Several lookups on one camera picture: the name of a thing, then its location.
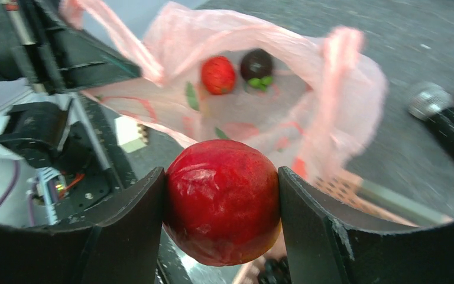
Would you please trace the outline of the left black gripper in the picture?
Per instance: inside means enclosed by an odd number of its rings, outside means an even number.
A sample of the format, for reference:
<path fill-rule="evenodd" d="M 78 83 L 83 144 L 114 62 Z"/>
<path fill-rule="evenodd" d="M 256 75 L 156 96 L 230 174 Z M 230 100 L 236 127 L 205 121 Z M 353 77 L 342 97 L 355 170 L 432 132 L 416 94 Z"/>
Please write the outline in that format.
<path fill-rule="evenodd" d="M 105 43 L 62 23 L 59 1 L 0 1 L 0 82 L 26 78 L 37 92 L 79 91 L 142 71 Z"/>

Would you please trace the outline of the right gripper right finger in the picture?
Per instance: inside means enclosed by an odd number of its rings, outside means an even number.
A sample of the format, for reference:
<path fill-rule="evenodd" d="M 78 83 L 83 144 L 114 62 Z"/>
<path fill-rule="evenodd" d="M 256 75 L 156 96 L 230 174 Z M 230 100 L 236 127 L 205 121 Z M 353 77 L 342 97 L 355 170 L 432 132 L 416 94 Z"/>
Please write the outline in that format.
<path fill-rule="evenodd" d="M 278 170 L 293 283 L 454 283 L 454 221 L 416 228 L 365 214 Z"/>

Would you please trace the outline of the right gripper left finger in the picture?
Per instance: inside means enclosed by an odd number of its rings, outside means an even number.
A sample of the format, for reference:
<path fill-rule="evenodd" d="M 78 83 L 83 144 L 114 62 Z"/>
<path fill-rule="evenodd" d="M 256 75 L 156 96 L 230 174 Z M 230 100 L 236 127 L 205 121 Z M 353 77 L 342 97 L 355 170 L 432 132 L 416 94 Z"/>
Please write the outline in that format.
<path fill-rule="evenodd" d="M 0 283 L 153 283 L 165 188 L 157 167 L 56 225 L 0 225 Z"/>

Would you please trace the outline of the red fake fruit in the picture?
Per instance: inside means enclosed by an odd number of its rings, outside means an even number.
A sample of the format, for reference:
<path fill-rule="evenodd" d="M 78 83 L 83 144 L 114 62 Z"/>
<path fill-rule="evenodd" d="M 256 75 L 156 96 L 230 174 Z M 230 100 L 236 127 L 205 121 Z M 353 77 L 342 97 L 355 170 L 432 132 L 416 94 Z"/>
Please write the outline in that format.
<path fill-rule="evenodd" d="M 164 229 L 201 264 L 255 260 L 278 239 L 280 215 L 276 167 L 243 143 L 196 143 L 167 169 Z"/>

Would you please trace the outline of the pink plastic bag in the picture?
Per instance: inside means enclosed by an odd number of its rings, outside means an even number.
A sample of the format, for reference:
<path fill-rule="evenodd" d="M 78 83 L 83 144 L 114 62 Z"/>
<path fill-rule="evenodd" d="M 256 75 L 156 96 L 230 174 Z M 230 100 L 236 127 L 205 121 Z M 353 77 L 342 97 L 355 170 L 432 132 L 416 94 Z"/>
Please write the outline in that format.
<path fill-rule="evenodd" d="M 89 13 L 142 70 L 138 79 L 85 95 L 183 147 L 215 138 L 241 141 L 313 181 L 361 154 L 382 117 L 387 80 L 361 54 L 363 35 L 353 28 L 305 37 L 236 11 L 168 2 L 139 40 L 103 1 L 62 1 L 60 12 L 76 28 Z M 205 90 L 199 72 L 207 58 L 222 54 L 237 64 L 255 48 L 275 61 L 266 91 L 242 79 L 225 95 Z"/>

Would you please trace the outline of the dark fake mangosteen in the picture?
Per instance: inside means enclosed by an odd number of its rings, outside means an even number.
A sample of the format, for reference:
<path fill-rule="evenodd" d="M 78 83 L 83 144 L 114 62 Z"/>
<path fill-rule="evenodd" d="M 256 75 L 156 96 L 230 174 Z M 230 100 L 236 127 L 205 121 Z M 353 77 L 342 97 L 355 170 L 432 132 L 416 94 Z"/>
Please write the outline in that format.
<path fill-rule="evenodd" d="M 246 53 L 239 65 L 240 75 L 248 87 L 266 92 L 273 82 L 273 57 L 263 49 Z"/>

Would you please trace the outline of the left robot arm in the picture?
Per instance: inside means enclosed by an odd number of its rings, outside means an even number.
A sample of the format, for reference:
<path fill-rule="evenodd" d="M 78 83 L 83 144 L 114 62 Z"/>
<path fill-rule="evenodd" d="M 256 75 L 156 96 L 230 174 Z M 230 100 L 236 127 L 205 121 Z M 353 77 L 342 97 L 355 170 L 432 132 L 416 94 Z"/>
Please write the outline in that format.
<path fill-rule="evenodd" d="M 14 105 L 0 116 L 0 158 L 78 173 L 93 154 L 70 135 L 71 94 L 138 78 L 141 69 L 68 25 L 59 7 L 59 1 L 0 1 L 0 82 L 25 78 L 35 93 L 54 98 Z M 69 99 L 66 107 L 56 102 L 61 97 Z"/>

